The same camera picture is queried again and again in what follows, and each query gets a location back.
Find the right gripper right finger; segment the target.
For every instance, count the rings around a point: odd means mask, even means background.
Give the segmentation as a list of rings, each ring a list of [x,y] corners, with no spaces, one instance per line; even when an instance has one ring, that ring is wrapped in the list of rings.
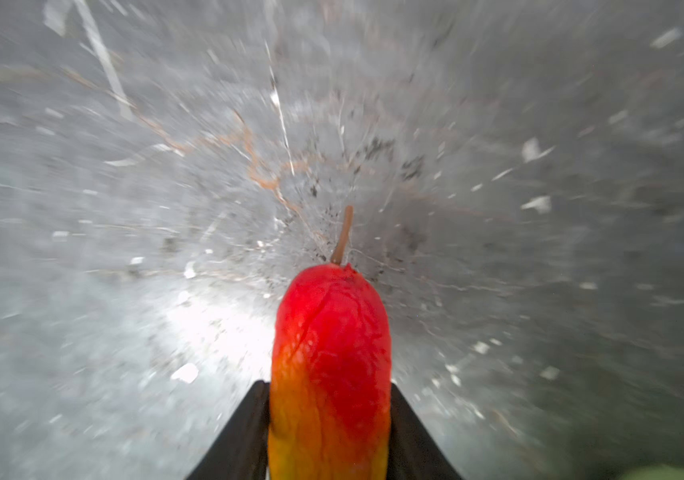
[[[391,385],[388,480],[462,480],[396,384]]]

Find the green wavy fruit bowl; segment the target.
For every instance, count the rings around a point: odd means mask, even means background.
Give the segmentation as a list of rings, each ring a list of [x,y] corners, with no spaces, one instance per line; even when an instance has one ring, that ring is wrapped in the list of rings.
[[[684,466],[654,464],[627,470],[617,480],[684,480]]]

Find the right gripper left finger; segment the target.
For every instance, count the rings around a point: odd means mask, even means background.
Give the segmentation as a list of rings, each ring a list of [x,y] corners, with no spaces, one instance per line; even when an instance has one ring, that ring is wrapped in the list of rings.
[[[269,386],[252,384],[188,480],[267,478]]]

